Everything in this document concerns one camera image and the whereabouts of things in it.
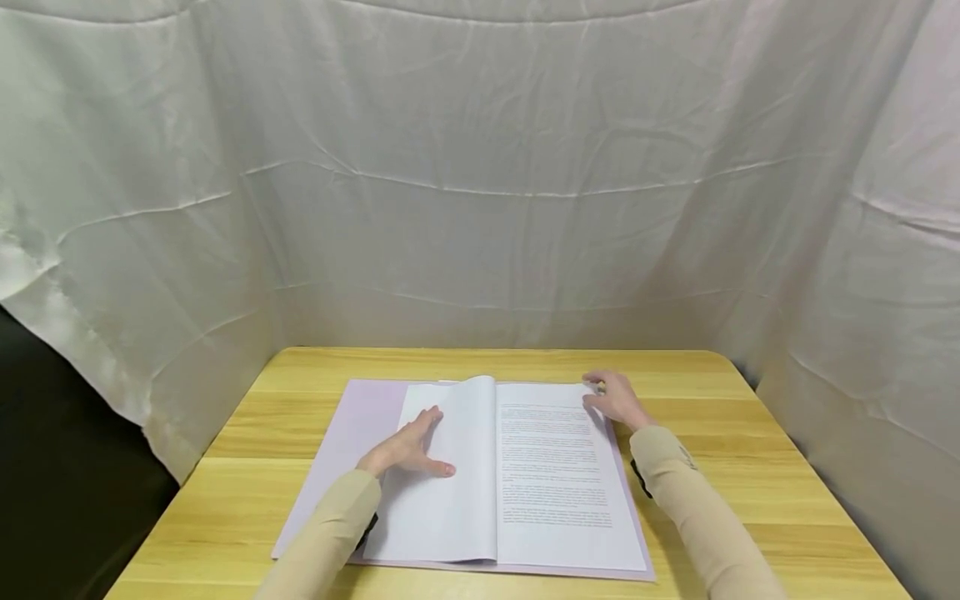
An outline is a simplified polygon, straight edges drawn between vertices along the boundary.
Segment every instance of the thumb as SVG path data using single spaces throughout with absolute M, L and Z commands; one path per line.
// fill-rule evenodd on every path
M 597 394 L 584 394 L 584 406 L 587 408 L 595 408 L 606 416 L 610 416 L 608 413 L 608 402 L 605 396 L 598 396 Z
M 452 477 L 453 474 L 457 472 L 456 467 L 450 463 L 435 461 L 431 458 L 427 458 L 426 455 L 420 459 L 419 467 L 434 477 Z

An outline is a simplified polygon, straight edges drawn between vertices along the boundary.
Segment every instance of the finger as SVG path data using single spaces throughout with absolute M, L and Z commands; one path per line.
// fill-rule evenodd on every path
M 430 473 L 434 477 L 452 477 L 453 474 L 457 472 L 457 468 L 450 463 L 445 463 L 444 461 L 435 461 L 431 458 L 427 458 L 426 455 L 423 455 L 423 458 L 420 459 L 418 467 Z
M 593 383 L 600 383 L 601 381 L 606 383 L 613 379 L 616 375 L 613 371 L 607 369 L 598 369 L 596 371 L 585 372 L 583 379 L 584 381 L 592 381 Z
M 417 418 L 410 421 L 410 425 L 417 431 L 417 435 L 425 436 L 430 427 L 444 416 L 439 406 L 432 406 L 428 410 L 420 411 Z
M 598 405 L 599 401 L 600 396 L 597 394 L 584 394 L 584 406 L 600 410 L 600 406 Z

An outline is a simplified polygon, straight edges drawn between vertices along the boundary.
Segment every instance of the dark sleeve trim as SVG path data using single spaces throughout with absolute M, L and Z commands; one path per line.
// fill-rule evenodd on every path
M 631 460 L 630 466 L 634 469 L 634 473 L 636 473 L 636 478 L 640 480 L 640 487 L 643 489 L 643 493 L 647 494 L 647 497 L 652 500 L 654 496 L 647 491 L 647 482 L 643 481 L 643 475 L 641 475 L 640 470 L 636 468 L 636 460 Z
M 376 525 L 378 519 L 380 519 L 380 517 L 377 516 L 376 513 L 373 513 L 373 518 L 370 519 L 370 525 L 367 525 L 367 529 L 365 529 L 363 535 L 360 536 L 360 541 L 357 542 L 357 547 L 354 548 L 354 551 L 359 550 L 360 546 L 367 542 L 367 536 L 369 536 L 370 532 L 373 531 L 373 526 Z

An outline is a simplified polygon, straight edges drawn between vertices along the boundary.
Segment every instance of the beige sleeve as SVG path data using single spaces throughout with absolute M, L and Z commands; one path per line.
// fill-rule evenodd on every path
M 636 469 L 670 517 L 710 600 L 778 600 L 786 593 L 750 534 L 664 427 L 630 439 Z
M 337 479 L 283 553 L 254 600 L 320 600 L 353 553 L 380 502 L 380 484 L 364 470 Z

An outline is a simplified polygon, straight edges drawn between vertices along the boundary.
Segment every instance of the purple cover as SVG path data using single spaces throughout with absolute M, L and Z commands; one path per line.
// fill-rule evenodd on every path
M 400 419 L 400 410 L 403 399 L 406 397 L 407 386 L 411 383 L 437 383 L 420 381 L 391 381 L 383 379 L 351 379 L 340 398 L 333 419 L 326 429 L 324 441 L 317 450 L 306 481 L 300 489 L 300 495 L 294 503 L 294 508 L 284 523 L 280 537 L 271 553 L 276 559 L 283 554 L 287 546 L 313 514 L 314 507 L 324 495 L 324 492 L 340 475 L 351 470 L 357 461 L 368 450 L 379 444 L 385 438 L 396 432 Z M 623 484 L 623 492 L 631 497 L 630 486 L 627 483 L 627 474 L 620 460 L 620 451 L 616 445 L 612 424 L 607 420 L 607 437 L 610 440 L 611 452 L 616 457 L 616 464 Z M 654 581 L 653 564 L 650 562 L 650 553 L 647 550 L 646 540 L 640 530 L 640 521 L 636 510 L 631 511 L 634 517 L 636 537 L 640 542 L 643 560 L 647 569 L 642 571 L 596 569 L 596 568 L 566 568 L 556 566 L 536 566 L 530 564 L 498 564 L 493 562 L 476 563 L 434 563 L 434 562 L 386 562 L 369 561 L 363 558 L 362 551 L 357 551 L 350 557 L 355 564 L 381 564 L 387 566 L 411 566 L 419 568 L 437 568 L 456 571 L 490 571 L 500 573 L 531 573 L 539 575 L 563 575 L 567 577 L 593 577 L 599 579 L 625 579 L 633 581 Z

